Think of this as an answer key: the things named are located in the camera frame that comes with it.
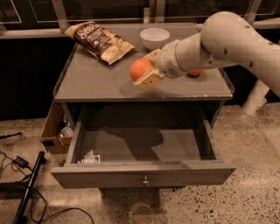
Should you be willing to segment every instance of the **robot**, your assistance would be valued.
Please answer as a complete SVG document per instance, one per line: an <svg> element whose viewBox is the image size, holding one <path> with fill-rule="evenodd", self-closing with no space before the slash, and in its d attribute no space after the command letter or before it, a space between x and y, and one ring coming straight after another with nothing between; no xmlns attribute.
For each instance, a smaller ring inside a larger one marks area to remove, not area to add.
<svg viewBox="0 0 280 224"><path fill-rule="evenodd" d="M152 66L134 81L140 89L154 87L164 77L175 79L195 69L241 65L280 96L280 45L263 38L232 12L213 14L201 32L174 40L143 58Z"/></svg>

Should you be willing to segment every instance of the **drawer knob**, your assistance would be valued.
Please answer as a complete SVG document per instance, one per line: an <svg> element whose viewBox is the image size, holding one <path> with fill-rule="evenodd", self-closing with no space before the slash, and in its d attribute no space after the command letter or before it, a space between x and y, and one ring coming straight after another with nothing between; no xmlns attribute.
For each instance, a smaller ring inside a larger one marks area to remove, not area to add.
<svg viewBox="0 0 280 224"><path fill-rule="evenodd" d="M149 186L149 185L150 185L150 182L149 182L149 180L148 180L148 177L147 177L147 176L144 176L143 178L144 178L144 180L143 180L143 183L142 183L142 184L143 184L144 186Z"/></svg>

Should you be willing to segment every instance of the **floor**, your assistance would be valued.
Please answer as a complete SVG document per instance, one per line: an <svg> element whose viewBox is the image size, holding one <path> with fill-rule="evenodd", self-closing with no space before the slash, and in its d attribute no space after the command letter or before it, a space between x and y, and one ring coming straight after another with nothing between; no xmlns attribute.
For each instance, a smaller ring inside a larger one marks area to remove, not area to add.
<svg viewBox="0 0 280 224"><path fill-rule="evenodd" d="M63 209L78 207L94 223L280 223L280 103L269 103L253 116L240 106L223 107L213 127L220 155L237 166L224 185L187 186L176 189L63 189L50 173L61 158L45 151L39 137L45 119L2 121L0 150L20 156L32 165L39 151L46 164L40 169L36 189L47 202L44 219ZM7 167L0 181L20 180L21 172ZM0 223L12 223L18 195L0 192ZM33 194L26 208L27 223L40 219L44 202ZM81 210L70 210L44 223L92 223Z"/></svg>

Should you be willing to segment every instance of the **plug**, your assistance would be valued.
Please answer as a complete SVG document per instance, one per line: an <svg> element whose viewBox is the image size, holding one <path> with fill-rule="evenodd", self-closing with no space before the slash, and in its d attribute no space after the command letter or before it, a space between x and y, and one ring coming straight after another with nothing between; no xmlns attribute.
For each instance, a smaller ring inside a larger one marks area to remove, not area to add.
<svg viewBox="0 0 280 224"><path fill-rule="evenodd" d="M27 162L25 159L23 159L23 158L21 158L21 157L19 157L19 156L16 156L16 157L12 160L12 162L13 162L15 165L18 165L18 166L21 167L21 168L28 167L28 162Z"/></svg>

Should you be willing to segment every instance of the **bowl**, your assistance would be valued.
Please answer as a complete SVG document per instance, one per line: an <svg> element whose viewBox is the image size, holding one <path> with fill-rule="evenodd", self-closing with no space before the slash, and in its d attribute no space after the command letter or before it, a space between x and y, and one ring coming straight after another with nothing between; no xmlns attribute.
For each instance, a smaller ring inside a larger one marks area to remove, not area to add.
<svg viewBox="0 0 280 224"><path fill-rule="evenodd" d="M151 52L166 45L169 37L170 33L161 28L148 28L140 32L143 45Z"/></svg>

